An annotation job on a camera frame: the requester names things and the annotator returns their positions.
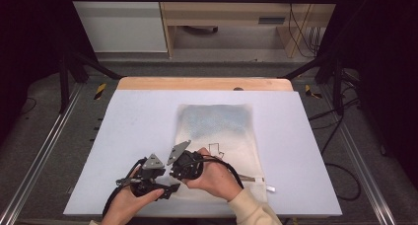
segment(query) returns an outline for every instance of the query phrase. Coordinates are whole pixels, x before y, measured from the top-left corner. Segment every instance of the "hand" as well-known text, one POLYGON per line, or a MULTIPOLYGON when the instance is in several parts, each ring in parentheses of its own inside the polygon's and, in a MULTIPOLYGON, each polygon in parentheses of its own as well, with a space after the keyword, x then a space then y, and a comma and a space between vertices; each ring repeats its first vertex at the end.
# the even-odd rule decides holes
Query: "hand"
POLYGON ((130 187, 124 187, 111 202, 102 225, 125 225, 141 208, 155 201, 163 193, 164 189, 159 188, 137 197, 132 193, 130 187))
MULTIPOLYGON (((197 152, 201 155, 210 155, 206 148, 201 148, 197 152)), ((200 188, 227 201, 233 200, 243 190, 231 172, 224 165, 216 162, 205 162, 203 173, 198 179, 184 179, 183 182, 188 188, 200 188)))

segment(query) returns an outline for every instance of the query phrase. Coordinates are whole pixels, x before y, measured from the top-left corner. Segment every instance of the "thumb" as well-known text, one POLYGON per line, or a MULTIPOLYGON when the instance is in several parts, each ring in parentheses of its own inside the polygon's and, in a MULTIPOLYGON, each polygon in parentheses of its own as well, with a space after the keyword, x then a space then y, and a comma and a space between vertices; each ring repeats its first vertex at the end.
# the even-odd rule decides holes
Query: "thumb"
POLYGON ((148 192, 145 195, 142 195, 139 197, 140 204, 143 206, 147 205, 148 203, 151 203, 155 201, 157 198, 159 198, 164 193, 163 188, 154 189, 150 192, 148 192))

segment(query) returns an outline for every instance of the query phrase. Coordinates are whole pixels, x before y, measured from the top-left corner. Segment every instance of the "white tabletop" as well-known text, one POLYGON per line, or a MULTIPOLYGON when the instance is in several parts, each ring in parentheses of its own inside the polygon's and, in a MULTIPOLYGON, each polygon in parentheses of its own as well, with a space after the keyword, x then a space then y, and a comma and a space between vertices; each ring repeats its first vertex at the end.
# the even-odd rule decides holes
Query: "white tabletop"
MULTIPOLYGON (((253 129, 270 206, 279 216, 341 215, 334 189, 297 92, 116 90, 107 108, 66 215, 102 214, 115 181, 133 164, 155 153, 168 158, 174 146, 179 105, 252 106, 253 129)), ((159 183, 167 184, 168 171, 159 183)), ((224 202, 206 203, 172 196, 142 209, 138 216, 226 217, 224 202)))

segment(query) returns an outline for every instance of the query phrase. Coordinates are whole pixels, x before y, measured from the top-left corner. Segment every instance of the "black and yellow tape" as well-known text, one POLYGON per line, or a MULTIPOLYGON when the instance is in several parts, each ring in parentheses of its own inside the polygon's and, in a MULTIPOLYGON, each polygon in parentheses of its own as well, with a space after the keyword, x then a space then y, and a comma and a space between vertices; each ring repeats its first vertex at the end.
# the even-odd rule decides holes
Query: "black and yellow tape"
POLYGON ((311 87, 309 85, 305 85, 305 94, 307 96, 311 96, 317 99, 322 99, 322 94, 314 94, 313 92, 311 92, 311 87))
POLYGON ((100 84, 98 87, 98 90, 96 91, 94 100, 99 100, 104 90, 105 90, 105 84, 100 84))

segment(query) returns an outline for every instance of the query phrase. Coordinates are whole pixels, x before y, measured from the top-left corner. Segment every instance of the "person's left hand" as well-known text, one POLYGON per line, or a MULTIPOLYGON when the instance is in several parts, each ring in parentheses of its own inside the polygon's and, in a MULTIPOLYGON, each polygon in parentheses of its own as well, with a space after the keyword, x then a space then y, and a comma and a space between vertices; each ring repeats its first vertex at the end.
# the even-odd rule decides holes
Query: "person's left hand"
POLYGON ((159 188, 137 197, 130 187, 124 187, 111 202, 102 225, 125 225, 141 208, 155 201, 163 193, 164 189, 159 188))

